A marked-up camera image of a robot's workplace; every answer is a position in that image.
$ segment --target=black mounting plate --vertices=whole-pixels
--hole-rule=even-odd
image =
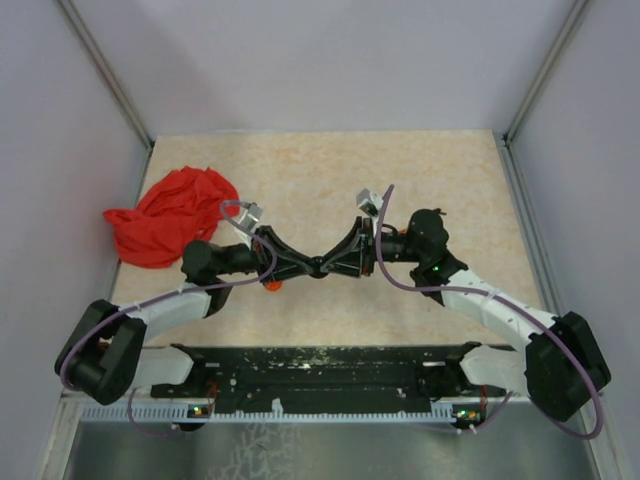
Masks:
[[[154,398],[205,398],[216,384],[216,412],[287,413],[429,412],[442,396],[477,396],[459,385],[424,381],[444,370],[460,346],[198,348],[190,379],[156,385]],[[489,389],[490,396],[504,391]]]

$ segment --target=gray wall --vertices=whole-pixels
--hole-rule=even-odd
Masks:
[[[75,0],[152,135],[504,131],[573,0]]]
[[[617,428],[640,476],[640,2],[594,1],[515,151],[566,307],[611,367]]]
[[[61,391],[53,361],[116,257],[145,152],[54,2],[0,15],[0,470],[35,475]]]

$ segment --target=speckled tabletop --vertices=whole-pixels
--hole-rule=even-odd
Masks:
[[[452,253],[494,286],[539,305],[493,134],[399,131],[167,136],[156,143],[143,191],[185,165],[219,171],[240,198],[264,208],[261,224],[307,255],[322,255],[361,212],[362,188],[396,185],[386,223],[402,228],[419,208],[442,208]],[[222,222],[212,240],[238,243]],[[411,283],[409,265],[390,265]],[[176,288],[180,262],[165,270],[122,265],[114,301],[122,304]],[[218,314],[190,322],[154,345],[416,345],[478,340],[491,332],[420,294],[391,286],[376,271],[359,280],[296,278],[277,292],[235,288]]]

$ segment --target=red cloth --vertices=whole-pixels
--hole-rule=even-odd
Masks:
[[[237,199],[234,186],[218,172],[184,167],[151,187],[135,210],[107,210],[104,218],[113,225],[123,262],[164,268],[182,256],[191,240],[210,240],[223,218],[220,204]],[[235,216],[238,207],[227,212]]]

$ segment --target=black joint housing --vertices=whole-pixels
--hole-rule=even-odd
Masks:
[[[576,356],[597,391],[611,381],[609,367],[583,317],[569,312],[549,330]],[[551,418],[565,422],[591,399],[578,371],[547,335],[531,335],[526,359],[531,400]]]
[[[73,346],[117,311],[118,307],[106,300],[89,305],[58,355],[54,367],[57,375]],[[69,382],[102,405],[118,400],[133,381],[146,330],[141,319],[122,315],[94,335],[74,356],[67,370]],[[101,338],[111,339],[111,343],[101,344]]]

